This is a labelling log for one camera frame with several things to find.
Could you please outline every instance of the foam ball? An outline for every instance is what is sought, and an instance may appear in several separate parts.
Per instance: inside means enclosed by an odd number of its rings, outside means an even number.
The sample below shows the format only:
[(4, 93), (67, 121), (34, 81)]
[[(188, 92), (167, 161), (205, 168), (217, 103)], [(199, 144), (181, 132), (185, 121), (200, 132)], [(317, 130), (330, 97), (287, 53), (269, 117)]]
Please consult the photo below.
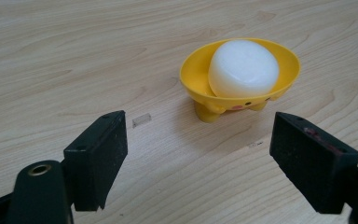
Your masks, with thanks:
[(231, 40), (214, 53), (209, 84), (218, 97), (247, 98), (267, 94), (279, 75), (275, 57), (250, 40)]

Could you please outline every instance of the yellow bowl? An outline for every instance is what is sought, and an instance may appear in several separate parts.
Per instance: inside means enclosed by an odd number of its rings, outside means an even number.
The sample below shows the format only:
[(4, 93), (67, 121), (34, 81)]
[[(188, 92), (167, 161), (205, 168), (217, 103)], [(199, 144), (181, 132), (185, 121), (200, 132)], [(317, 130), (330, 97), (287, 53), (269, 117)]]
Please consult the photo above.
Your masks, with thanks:
[(252, 109), (261, 110), (268, 100), (280, 98), (297, 79), (300, 62), (290, 50), (277, 43), (257, 38), (236, 38), (254, 41), (271, 52), (280, 68), (278, 81), (274, 88), (264, 95), (249, 98), (223, 98), (213, 94), (208, 81), (208, 70), (214, 52), (225, 42), (233, 39), (220, 40), (205, 45), (192, 52), (184, 61), (180, 79), (190, 97), (195, 101), (197, 116), (204, 122), (214, 122), (226, 110)]

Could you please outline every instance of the wooden table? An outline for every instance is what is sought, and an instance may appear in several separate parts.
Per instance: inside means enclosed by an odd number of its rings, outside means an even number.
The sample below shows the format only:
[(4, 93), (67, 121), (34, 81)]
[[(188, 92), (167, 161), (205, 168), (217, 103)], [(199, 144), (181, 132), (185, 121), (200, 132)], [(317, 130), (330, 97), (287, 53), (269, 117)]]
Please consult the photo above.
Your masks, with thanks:
[[(182, 62), (246, 36), (295, 52), (299, 79), (260, 112), (199, 121)], [(314, 212), (269, 143), (282, 111), (358, 150), (358, 0), (0, 0), (0, 196), (116, 110), (127, 112), (129, 155), (106, 208), (75, 212), (76, 224), (346, 223), (348, 206)]]

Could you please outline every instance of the table surface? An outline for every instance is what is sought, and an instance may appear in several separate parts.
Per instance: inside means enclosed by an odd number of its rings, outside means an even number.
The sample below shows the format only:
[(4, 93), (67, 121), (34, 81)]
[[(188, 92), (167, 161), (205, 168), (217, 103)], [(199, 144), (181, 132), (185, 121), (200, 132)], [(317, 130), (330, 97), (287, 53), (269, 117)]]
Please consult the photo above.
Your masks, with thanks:
[[(264, 110), (203, 123), (179, 69), (231, 37), (286, 46), (301, 73)], [(129, 155), (105, 209), (75, 212), (76, 223), (347, 223), (347, 205), (339, 216), (314, 212), (269, 143), (282, 111), (358, 150), (358, 0), (0, 0), (0, 196), (20, 169), (61, 161), (117, 110)]]

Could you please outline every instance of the small white object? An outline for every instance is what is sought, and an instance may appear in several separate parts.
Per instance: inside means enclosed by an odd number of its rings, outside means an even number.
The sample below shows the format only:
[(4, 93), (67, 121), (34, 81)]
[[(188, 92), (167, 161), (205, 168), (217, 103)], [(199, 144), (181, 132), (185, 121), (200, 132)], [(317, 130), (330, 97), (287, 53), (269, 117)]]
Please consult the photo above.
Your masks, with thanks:
[(278, 62), (266, 48), (250, 40), (231, 40), (214, 53), (209, 84), (218, 97), (254, 97), (269, 93), (278, 75)]

